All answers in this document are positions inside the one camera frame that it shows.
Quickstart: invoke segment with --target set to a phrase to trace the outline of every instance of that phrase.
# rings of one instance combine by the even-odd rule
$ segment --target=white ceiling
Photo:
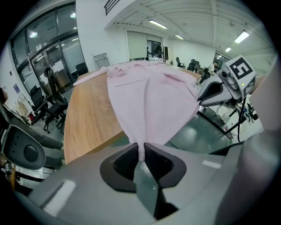
[[[274,53],[262,22],[240,0],[137,0],[115,21],[146,27],[175,38],[212,46],[231,57]],[[168,29],[148,22],[153,19]],[[240,44],[236,37],[246,30],[250,36]]]

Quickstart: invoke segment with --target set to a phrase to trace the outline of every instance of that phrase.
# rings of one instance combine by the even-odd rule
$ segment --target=poster on wall
[[[14,85],[14,90],[16,91],[17,94],[20,92],[17,84]]]

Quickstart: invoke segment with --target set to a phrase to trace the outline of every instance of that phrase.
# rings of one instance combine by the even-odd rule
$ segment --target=glass door
[[[56,85],[59,91],[63,94],[73,87],[73,81],[68,75],[68,67],[65,64],[59,44],[51,45],[46,50],[42,51],[32,60],[38,80],[48,94],[52,94],[48,79],[44,76],[44,71],[47,67],[54,72],[54,77],[57,80]]]

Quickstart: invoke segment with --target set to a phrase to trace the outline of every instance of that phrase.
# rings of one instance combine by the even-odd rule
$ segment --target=white roller blind
[[[147,39],[145,33],[127,31],[129,58],[146,58]]]
[[[161,42],[161,40],[162,40],[161,37],[157,37],[157,36],[150,35],[150,34],[147,35],[147,39],[152,40],[152,41],[157,41],[157,42]]]

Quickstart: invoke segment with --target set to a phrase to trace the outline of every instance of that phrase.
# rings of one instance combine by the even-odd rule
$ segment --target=pink fabric
[[[145,142],[167,143],[199,109],[196,79],[190,74],[157,62],[135,61],[89,76],[106,71],[110,102],[130,143],[138,143],[139,160],[144,160]]]

